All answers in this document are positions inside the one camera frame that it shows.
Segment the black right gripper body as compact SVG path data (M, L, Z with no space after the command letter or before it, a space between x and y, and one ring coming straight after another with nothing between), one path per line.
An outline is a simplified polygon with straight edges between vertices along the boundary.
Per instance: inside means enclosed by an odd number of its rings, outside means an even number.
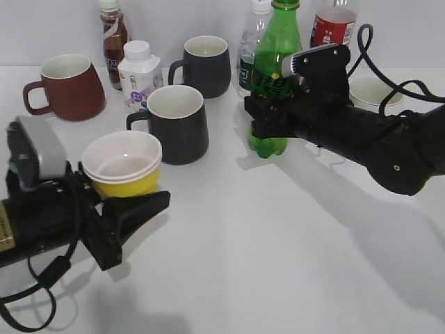
M259 138L295 138L298 132L308 137L328 111L347 103L347 78L304 78L284 100L251 95L244 99L244 109Z

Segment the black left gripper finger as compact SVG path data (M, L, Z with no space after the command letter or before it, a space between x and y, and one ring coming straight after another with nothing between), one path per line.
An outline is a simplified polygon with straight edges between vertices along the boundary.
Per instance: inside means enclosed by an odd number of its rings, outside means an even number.
M111 224L111 231L122 246L139 228L169 205L169 191L127 198L108 198L104 201L102 216Z

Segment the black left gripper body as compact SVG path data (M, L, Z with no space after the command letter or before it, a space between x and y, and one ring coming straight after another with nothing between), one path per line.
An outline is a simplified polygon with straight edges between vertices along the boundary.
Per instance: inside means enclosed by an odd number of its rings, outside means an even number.
M122 263L122 244L118 241L113 219L96 206L108 205L99 198L82 170L65 164L64 176L54 180L55 198L51 201L51 247L66 246L71 257L82 243L102 271Z

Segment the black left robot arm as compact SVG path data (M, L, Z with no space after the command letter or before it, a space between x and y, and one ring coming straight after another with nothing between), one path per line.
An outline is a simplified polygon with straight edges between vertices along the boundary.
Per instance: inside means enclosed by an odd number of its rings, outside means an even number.
M124 243L168 208L170 192L104 198L83 169L25 189L16 173L6 174L8 197L1 201L1 266L46 253L71 242L74 199L80 205L80 240L102 271L122 263Z

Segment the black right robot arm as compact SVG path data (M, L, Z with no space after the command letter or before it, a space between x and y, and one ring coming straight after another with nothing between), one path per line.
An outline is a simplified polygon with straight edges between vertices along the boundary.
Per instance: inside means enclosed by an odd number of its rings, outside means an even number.
M258 138L301 138L364 166L386 190L413 196L444 174L444 107L384 116L350 101L347 79L311 79L285 100L246 97Z

